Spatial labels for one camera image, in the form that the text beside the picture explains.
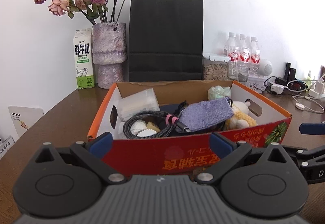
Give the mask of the water bottle red label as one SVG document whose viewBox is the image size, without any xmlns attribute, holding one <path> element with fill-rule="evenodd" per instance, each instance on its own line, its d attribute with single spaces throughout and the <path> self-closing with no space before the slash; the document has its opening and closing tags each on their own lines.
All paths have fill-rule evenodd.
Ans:
<svg viewBox="0 0 325 224">
<path fill-rule="evenodd" d="M 229 56 L 232 62 L 237 62 L 240 51 L 236 42 L 236 34 L 233 32 L 228 33 L 228 40 L 224 45 L 224 55 Z"/>
<path fill-rule="evenodd" d="M 253 37 L 253 36 L 251 37 L 250 50 L 251 50 L 251 63 L 259 64 L 261 58 L 261 50 L 259 49 L 258 46 L 257 37 Z"/>
<path fill-rule="evenodd" d="M 240 42 L 238 45 L 240 50 L 239 60 L 244 63 L 248 63 L 250 59 L 250 48 L 246 43 L 246 36 L 244 34 L 240 34 Z"/>
</svg>

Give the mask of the left water bottle red label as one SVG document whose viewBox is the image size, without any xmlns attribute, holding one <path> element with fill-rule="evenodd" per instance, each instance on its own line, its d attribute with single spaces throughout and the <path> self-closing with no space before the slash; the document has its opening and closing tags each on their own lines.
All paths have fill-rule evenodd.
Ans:
<svg viewBox="0 0 325 224">
<path fill-rule="evenodd" d="M 237 62 L 240 51 L 236 42 L 236 34 L 233 32 L 228 33 L 228 40 L 224 45 L 224 55 L 229 56 L 232 62 Z"/>
</svg>

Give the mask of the purple knitted cloth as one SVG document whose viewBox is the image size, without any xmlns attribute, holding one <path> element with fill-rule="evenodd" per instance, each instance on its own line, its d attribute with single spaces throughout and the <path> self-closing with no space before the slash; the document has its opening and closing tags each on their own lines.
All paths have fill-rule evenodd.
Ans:
<svg viewBox="0 0 325 224">
<path fill-rule="evenodd" d="M 198 132 L 208 129 L 230 119 L 234 112 L 226 98 L 217 98 L 210 101 L 201 101 L 187 106 L 179 121 L 190 131 Z"/>
</svg>

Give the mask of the white tissue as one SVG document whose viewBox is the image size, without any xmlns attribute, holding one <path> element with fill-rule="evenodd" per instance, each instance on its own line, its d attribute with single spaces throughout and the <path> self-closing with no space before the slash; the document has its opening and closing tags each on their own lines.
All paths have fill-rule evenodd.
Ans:
<svg viewBox="0 0 325 224">
<path fill-rule="evenodd" d="M 140 120 L 135 121 L 131 125 L 130 132 L 133 135 L 138 135 L 138 133 L 140 133 L 141 131 L 146 130 L 146 129 L 147 129 L 146 122 L 140 119 Z"/>
</svg>

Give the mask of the pale green plastic bag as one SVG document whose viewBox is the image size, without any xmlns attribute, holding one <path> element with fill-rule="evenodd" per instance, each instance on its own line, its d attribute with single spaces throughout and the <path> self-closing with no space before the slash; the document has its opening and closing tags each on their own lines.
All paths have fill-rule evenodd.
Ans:
<svg viewBox="0 0 325 224">
<path fill-rule="evenodd" d="M 212 86 L 208 90 L 208 100 L 216 100 L 218 98 L 231 98 L 231 87 L 229 86 Z"/>
</svg>

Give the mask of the clear seed storage container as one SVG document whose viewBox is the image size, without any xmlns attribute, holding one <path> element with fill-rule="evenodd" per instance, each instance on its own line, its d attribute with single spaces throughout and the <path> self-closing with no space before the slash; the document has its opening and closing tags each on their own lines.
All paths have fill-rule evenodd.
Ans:
<svg viewBox="0 0 325 224">
<path fill-rule="evenodd" d="M 215 53 L 203 55 L 203 79 L 204 80 L 228 80 L 228 61 L 230 57 Z"/>
</svg>

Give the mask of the black paper shopping bag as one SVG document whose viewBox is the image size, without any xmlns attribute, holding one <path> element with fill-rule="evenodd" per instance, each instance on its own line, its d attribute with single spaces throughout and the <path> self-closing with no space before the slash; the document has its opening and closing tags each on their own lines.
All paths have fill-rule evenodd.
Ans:
<svg viewBox="0 0 325 224">
<path fill-rule="evenodd" d="M 132 0 L 130 82 L 203 78 L 203 0 Z"/>
</svg>

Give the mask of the small white round lid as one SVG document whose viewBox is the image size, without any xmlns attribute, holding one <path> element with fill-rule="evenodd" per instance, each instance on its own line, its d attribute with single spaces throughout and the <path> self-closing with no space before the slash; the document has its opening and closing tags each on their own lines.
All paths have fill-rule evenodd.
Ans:
<svg viewBox="0 0 325 224">
<path fill-rule="evenodd" d="M 145 137 L 152 136 L 154 134 L 156 134 L 156 131 L 154 131 L 153 129 L 145 129 L 145 130 L 139 132 L 137 137 L 145 138 Z"/>
</svg>

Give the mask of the orange red cardboard box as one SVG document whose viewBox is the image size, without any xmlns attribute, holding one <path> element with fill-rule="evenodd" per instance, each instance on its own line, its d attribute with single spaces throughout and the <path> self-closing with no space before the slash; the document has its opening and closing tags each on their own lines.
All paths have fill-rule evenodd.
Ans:
<svg viewBox="0 0 325 224">
<path fill-rule="evenodd" d="M 109 132 L 112 140 L 100 158 L 121 174 L 176 174 L 208 167 L 220 159 L 209 147 L 209 133 L 156 139 L 126 139 L 121 133 L 121 119 L 116 113 L 119 101 L 146 89 L 153 89 L 160 106 L 179 104 L 182 101 L 197 103 L 208 99 L 212 86 L 231 89 L 235 101 L 256 103 L 262 114 L 255 117 L 257 126 L 229 130 L 222 135 L 232 141 L 246 140 L 262 148 L 270 142 L 282 142 L 292 119 L 291 113 L 265 96 L 237 81 L 188 80 L 154 83 L 115 83 L 107 92 L 88 132 L 92 141 Z"/>
</svg>

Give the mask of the clear plastic cotton swab box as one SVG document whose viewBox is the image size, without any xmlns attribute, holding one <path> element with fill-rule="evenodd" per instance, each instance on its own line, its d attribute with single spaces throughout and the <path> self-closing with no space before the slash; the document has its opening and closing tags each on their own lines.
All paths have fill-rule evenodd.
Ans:
<svg viewBox="0 0 325 224">
<path fill-rule="evenodd" d="M 117 114 L 123 122 L 139 112 L 159 110 L 160 107 L 153 88 L 122 98 L 117 104 Z"/>
</svg>

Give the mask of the yellow white plush toy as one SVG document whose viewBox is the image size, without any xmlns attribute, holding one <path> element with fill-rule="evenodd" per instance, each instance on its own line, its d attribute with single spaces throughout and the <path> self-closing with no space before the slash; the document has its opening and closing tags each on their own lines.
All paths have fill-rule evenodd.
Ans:
<svg viewBox="0 0 325 224">
<path fill-rule="evenodd" d="M 235 130 L 235 129 L 245 129 L 249 127 L 257 126 L 257 122 L 255 119 L 250 117 L 249 114 L 249 106 L 251 102 L 240 102 L 233 101 L 232 102 L 232 111 L 234 115 L 225 121 L 224 130 Z"/>
</svg>

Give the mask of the middle water bottle red label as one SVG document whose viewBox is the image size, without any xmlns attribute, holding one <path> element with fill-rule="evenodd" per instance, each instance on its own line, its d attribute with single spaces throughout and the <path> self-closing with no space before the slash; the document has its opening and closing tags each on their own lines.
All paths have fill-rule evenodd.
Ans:
<svg viewBox="0 0 325 224">
<path fill-rule="evenodd" d="M 250 48 L 246 43 L 246 36 L 244 34 L 240 34 L 240 42 L 238 45 L 240 50 L 239 60 L 244 63 L 248 63 L 250 59 Z"/>
</svg>

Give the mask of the white charger block far right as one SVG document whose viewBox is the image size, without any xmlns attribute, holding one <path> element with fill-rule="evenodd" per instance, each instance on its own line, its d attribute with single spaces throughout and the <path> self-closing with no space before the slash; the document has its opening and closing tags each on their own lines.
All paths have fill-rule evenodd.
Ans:
<svg viewBox="0 0 325 224">
<path fill-rule="evenodd" d="M 324 93 L 325 84 L 324 81 L 316 81 L 309 90 L 309 96 L 320 99 L 325 97 Z"/>
</svg>

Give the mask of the white green milk carton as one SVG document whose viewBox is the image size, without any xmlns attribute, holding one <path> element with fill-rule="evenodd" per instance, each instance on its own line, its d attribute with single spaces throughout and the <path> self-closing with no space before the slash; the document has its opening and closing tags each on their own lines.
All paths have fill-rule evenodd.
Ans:
<svg viewBox="0 0 325 224">
<path fill-rule="evenodd" d="M 77 30 L 73 38 L 73 47 L 78 89 L 95 86 L 92 46 L 92 29 Z"/>
</svg>

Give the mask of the white power adapter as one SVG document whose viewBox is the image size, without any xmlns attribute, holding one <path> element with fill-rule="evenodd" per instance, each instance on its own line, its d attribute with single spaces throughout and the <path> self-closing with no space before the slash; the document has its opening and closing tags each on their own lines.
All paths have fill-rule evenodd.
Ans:
<svg viewBox="0 0 325 224">
<path fill-rule="evenodd" d="M 270 91 L 280 95 L 284 91 L 284 86 L 280 84 L 272 84 L 270 87 Z"/>
</svg>

